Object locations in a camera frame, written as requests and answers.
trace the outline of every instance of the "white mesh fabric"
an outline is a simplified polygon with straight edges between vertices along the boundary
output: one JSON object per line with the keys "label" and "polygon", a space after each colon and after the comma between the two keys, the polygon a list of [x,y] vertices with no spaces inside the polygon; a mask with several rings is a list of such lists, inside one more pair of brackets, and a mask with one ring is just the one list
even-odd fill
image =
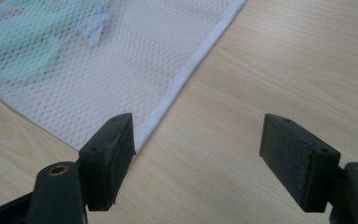
{"label": "white mesh fabric", "polygon": [[0,98],[76,149],[131,112],[142,147],[244,0],[10,0]]}

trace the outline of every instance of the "wooden table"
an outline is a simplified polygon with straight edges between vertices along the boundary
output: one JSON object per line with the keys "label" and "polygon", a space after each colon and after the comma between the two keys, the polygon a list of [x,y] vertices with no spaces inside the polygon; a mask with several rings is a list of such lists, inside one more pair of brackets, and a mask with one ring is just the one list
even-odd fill
{"label": "wooden table", "polygon": [[[358,0],[249,0],[89,223],[328,223],[258,156],[265,113],[358,161]],[[0,204],[77,152],[0,102]]]}

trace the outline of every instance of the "table surface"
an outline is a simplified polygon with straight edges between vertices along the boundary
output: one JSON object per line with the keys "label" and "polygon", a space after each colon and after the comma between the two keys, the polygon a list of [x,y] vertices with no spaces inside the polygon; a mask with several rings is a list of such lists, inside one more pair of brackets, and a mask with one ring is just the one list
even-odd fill
{"label": "table surface", "polygon": [[[258,155],[265,113],[358,161],[358,0],[249,0],[89,223],[328,223]],[[77,152],[0,102],[0,204]]]}

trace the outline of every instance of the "teal fabric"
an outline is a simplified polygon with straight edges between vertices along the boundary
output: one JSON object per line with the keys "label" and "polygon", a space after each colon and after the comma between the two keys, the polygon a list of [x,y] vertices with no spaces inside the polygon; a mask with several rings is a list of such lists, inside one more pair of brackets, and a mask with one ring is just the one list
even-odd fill
{"label": "teal fabric", "polygon": [[0,79],[41,78],[62,44],[81,34],[99,44],[108,20],[101,0],[8,0],[0,5]]}

